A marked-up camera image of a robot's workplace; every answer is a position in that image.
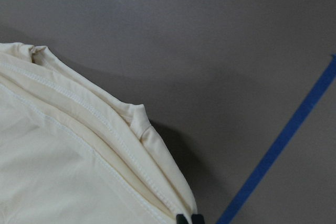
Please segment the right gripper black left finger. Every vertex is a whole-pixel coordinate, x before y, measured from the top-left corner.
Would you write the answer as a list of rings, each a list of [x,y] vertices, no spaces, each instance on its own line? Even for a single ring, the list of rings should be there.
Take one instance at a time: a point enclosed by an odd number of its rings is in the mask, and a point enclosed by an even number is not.
[[[188,224],[188,221],[183,214],[177,214],[176,224]]]

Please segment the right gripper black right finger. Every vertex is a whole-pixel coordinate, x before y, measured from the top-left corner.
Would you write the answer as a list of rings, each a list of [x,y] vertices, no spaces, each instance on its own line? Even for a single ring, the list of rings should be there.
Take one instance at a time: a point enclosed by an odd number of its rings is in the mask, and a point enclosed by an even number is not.
[[[202,214],[191,215],[192,224],[205,224],[205,219]]]

